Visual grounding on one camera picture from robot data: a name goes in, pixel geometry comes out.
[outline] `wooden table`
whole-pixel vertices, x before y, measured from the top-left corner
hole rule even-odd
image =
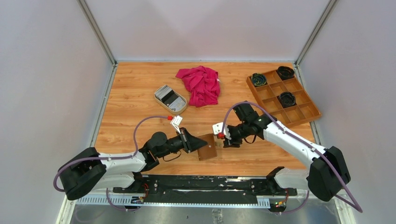
[[[233,104],[244,100],[255,102],[246,84],[247,76],[274,70],[281,65],[292,66],[290,63],[119,63],[99,129],[96,149],[112,154],[134,151],[135,125],[148,116],[170,115],[154,100],[154,91],[167,84],[189,99],[190,93],[175,75],[179,69],[199,65],[219,72],[221,94],[218,105],[201,108],[188,106],[181,114],[181,127],[187,128],[194,136],[211,133],[212,125],[222,122],[226,111]],[[240,122],[234,112],[231,112],[227,123],[237,125]],[[292,130],[313,141],[309,124],[296,126]],[[168,120],[149,119],[137,131],[139,147],[155,132],[164,132],[168,138],[176,135]],[[182,152],[182,156],[174,161],[165,162],[160,159],[160,165],[145,174],[265,176],[278,166],[304,168],[289,153],[259,138],[254,144],[243,143],[241,148],[219,148],[217,152],[216,158],[207,161],[199,161],[197,151],[190,154]]]

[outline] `pink cloth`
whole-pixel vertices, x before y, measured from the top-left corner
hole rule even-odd
[[[215,70],[204,66],[180,69],[176,77],[181,78],[186,89],[191,92],[189,105],[202,107],[218,103],[220,84],[217,80],[218,73]]]

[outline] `wooden tray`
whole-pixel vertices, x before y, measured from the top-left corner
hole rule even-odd
[[[276,117],[287,127],[293,127],[320,118],[321,113],[303,89],[296,76],[282,81],[276,70],[263,73],[267,84],[255,87],[249,76],[247,85],[255,97],[257,104]],[[295,106],[283,108],[277,96],[282,92],[291,92],[296,97]]]

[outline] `black wire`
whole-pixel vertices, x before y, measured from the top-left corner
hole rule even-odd
[[[253,138],[253,141],[252,141],[252,142],[248,142],[248,141],[246,140],[246,138],[244,138],[244,140],[245,140],[245,142],[248,143],[248,144],[253,144],[253,143],[256,141],[256,137],[257,137],[257,135],[255,135],[255,137]]]
[[[175,158],[173,158],[173,159],[165,160],[165,156],[162,157],[162,159],[163,159],[165,162],[169,162],[169,161],[175,160],[175,159],[179,158],[179,157],[182,155],[182,152],[181,152],[181,151],[178,151],[178,152],[180,152],[180,154],[179,154],[178,156],[176,156]]]

